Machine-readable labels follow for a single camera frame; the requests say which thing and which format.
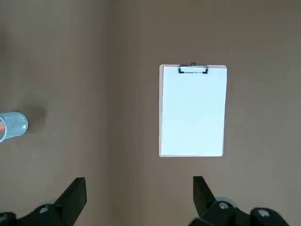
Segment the clipboard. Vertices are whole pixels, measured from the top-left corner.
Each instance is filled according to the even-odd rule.
[[[159,67],[159,155],[223,155],[227,67]]]

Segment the metal screw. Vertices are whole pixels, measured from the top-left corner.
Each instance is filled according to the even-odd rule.
[[[258,213],[259,213],[262,217],[269,217],[269,212],[267,212],[266,210],[258,210]]]
[[[45,206],[45,207],[40,209],[40,214],[45,213],[47,211],[48,211],[48,206]]]
[[[227,204],[227,203],[225,203],[225,202],[220,202],[220,204],[219,204],[219,207],[220,207],[221,209],[223,209],[223,210],[225,210],[225,209],[228,209],[228,208],[229,208],[228,204]]]

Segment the clear plastic cup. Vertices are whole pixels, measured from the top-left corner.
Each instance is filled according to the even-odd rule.
[[[0,113],[0,143],[23,135],[28,128],[26,117],[19,112]]]

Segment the brown surface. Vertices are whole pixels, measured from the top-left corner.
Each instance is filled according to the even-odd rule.
[[[78,225],[184,226],[203,175],[298,225],[300,20],[297,1],[2,1],[0,110],[34,125],[1,144],[0,210],[85,176]],[[161,159],[158,66],[191,61],[229,69],[224,156]]]

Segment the white paper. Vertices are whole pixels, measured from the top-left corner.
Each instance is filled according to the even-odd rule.
[[[160,156],[222,156],[227,68],[163,67]]]

